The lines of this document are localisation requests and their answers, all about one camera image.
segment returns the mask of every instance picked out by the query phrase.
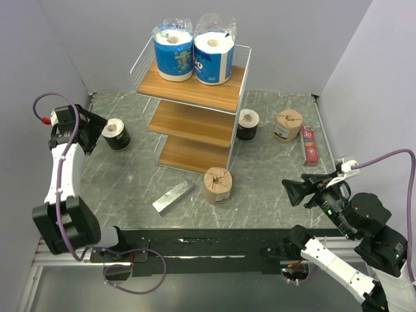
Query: black wrapped roll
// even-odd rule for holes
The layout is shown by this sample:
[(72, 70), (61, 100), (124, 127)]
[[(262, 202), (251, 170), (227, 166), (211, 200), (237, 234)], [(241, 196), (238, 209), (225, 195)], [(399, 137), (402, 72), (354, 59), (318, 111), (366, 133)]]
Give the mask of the black wrapped roll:
[(251, 140), (255, 137), (260, 117), (251, 109), (240, 111), (239, 126), (237, 127), (237, 138), (240, 140)]
[(121, 151), (130, 144), (130, 134), (124, 123), (117, 118), (109, 119), (101, 135), (107, 144), (116, 151)]

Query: silver box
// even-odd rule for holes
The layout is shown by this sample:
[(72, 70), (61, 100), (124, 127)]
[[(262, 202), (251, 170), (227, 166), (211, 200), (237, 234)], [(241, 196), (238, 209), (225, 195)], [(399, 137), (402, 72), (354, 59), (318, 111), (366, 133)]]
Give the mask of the silver box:
[(153, 206), (159, 214), (163, 214), (166, 212), (166, 208), (185, 197), (194, 188), (194, 183), (190, 179), (185, 179), (183, 182), (176, 185), (172, 190), (155, 201)]

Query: gray floor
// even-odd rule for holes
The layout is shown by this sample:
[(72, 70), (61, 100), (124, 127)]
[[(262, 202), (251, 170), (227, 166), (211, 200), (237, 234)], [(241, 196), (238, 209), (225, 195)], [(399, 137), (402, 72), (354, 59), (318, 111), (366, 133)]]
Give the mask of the gray floor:
[[(366, 272), (364, 265), (356, 268)], [(145, 296), (104, 285), (101, 273), (96, 267), (44, 268), (31, 312), (362, 311), (354, 297), (323, 272), (299, 287), (287, 285), (281, 276), (258, 273), (169, 275)], [(159, 278), (132, 278), (123, 286), (145, 291)]]
[[(211, 205), (203, 200), (203, 175), (157, 166), (153, 150), (160, 137), (146, 131), (142, 112), (148, 97), (134, 92), (102, 91), (94, 95), (93, 111), (122, 119), (132, 138), (125, 151), (112, 151), (101, 138), (86, 157), (82, 197), (100, 223), (121, 228), (332, 228), (319, 208), (291, 207), (282, 179), (333, 170), (313, 98), (307, 94), (246, 92), (243, 105), (257, 111), (259, 129), (251, 141), (236, 140), (229, 170), (233, 188), (229, 201)], [(282, 144), (273, 137), (280, 111), (292, 108), (313, 124), (320, 163), (302, 166), (299, 138)], [(161, 217), (151, 203), (173, 186), (193, 180), (195, 190)]]

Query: brown paper wrapped roll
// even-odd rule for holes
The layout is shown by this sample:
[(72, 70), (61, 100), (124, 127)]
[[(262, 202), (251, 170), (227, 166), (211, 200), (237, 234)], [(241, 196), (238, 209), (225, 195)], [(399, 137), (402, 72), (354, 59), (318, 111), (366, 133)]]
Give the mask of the brown paper wrapped roll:
[(203, 197), (209, 203), (224, 203), (229, 198), (233, 178), (224, 168), (212, 167), (203, 177)]
[(278, 114), (278, 119), (274, 126), (274, 137), (282, 143), (292, 141), (298, 135), (303, 120), (302, 115), (295, 110), (284, 110)]

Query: red box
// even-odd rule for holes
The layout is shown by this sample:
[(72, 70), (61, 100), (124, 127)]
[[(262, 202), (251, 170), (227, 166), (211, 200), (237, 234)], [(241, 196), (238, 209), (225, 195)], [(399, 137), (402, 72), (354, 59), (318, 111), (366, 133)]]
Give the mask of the red box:
[(300, 126), (300, 142), (304, 166), (316, 166), (319, 162), (319, 156), (312, 125)]

